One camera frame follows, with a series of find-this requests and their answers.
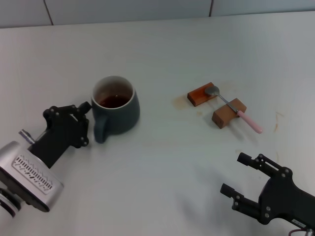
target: spoon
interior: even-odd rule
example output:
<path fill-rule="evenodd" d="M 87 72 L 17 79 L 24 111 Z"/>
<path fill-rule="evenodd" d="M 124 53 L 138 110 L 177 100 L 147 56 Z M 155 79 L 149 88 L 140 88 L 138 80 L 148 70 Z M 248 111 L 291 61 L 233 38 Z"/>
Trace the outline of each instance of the spoon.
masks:
<path fill-rule="evenodd" d="M 249 116 L 245 115 L 244 112 L 237 110 L 231 103 L 226 101 L 221 95 L 220 90 L 217 86 L 207 87 L 205 93 L 208 95 L 219 96 L 240 118 L 242 118 L 256 133 L 261 134 L 262 128 L 255 123 Z"/>

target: brown wooden block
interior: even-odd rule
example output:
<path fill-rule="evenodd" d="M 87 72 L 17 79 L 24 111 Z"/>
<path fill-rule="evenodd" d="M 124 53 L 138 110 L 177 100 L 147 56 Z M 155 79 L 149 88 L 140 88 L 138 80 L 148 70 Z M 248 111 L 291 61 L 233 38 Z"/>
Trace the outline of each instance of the brown wooden block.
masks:
<path fill-rule="evenodd" d="M 207 95 L 205 93 L 206 87 L 213 86 L 213 84 L 210 82 L 200 88 L 195 89 L 194 91 L 191 91 L 187 94 L 188 100 L 196 107 L 200 105 L 201 103 L 204 103 L 206 101 L 209 101 L 212 98 L 215 98 L 216 95 Z"/>
<path fill-rule="evenodd" d="M 240 110 L 242 112 L 246 111 L 246 106 L 237 98 L 232 100 L 230 102 L 237 110 Z M 212 121 L 220 128 L 222 129 L 226 125 L 229 124 L 229 122 L 235 118 L 239 117 L 228 105 L 224 105 L 220 107 L 219 109 L 215 110 L 212 115 Z"/>

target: dark gray mug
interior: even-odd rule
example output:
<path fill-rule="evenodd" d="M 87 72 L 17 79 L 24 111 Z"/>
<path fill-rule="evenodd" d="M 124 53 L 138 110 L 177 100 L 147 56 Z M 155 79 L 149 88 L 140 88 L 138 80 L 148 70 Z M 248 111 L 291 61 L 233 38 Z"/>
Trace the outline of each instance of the dark gray mug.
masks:
<path fill-rule="evenodd" d="M 120 76 L 96 83 L 92 93 L 95 140 L 102 144 L 108 135 L 124 133 L 137 123 L 140 106 L 132 84 Z"/>

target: table surface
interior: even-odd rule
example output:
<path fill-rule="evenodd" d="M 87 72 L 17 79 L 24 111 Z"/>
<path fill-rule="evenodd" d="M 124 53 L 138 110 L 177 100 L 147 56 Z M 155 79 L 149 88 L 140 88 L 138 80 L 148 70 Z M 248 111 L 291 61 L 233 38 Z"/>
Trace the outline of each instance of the table surface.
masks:
<path fill-rule="evenodd" d="M 266 236 L 269 225 L 231 209 L 226 183 L 257 201 L 268 177 L 238 163 L 263 153 L 293 170 L 315 195 L 315 12 L 0 30 L 0 146 L 22 128 L 35 138 L 52 105 L 90 100 L 108 75 L 135 86 L 141 118 L 99 145 L 70 147 L 52 170 L 65 188 L 50 213 L 25 206 L 8 236 Z M 208 82 L 239 98 L 264 128 L 211 121 L 223 105 L 198 107 L 187 92 Z"/>

